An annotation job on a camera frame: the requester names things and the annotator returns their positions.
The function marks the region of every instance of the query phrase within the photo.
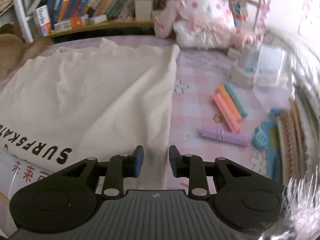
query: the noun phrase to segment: brown plush toy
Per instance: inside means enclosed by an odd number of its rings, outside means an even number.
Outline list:
[[[12,70],[23,66],[44,52],[53,43],[50,39],[39,38],[33,43],[24,43],[13,34],[0,34],[0,81]]]

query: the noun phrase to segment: gray gripper base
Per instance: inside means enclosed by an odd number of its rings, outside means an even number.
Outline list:
[[[23,229],[11,240],[256,240],[226,226],[207,202],[183,190],[134,191],[105,201],[96,215],[68,232],[37,234]]]

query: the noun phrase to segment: black circular pad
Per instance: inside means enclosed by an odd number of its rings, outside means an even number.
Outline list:
[[[275,194],[266,190],[251,190],[242,195],[242,203],[254,211],[270,211],[279,203]]]
[[[85,222],[95,211],[95,193],[73,177],[35,182],[20,189],[10,201],[13,220],[39,233],[58,233]]]

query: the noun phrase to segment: small star sticker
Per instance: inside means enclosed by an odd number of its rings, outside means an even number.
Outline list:
[[[222,116],[219,115],[219,114],[215,114],[215,116],[212,117],[212,119],[213,119],[216,123],[222,122]]]

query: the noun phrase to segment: white cloth bag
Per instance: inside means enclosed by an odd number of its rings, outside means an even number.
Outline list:
[[[162,189],[179,47],[60,49],[29,60],[0,93],[0,148],[58,171],[145,149],[128,188]]]

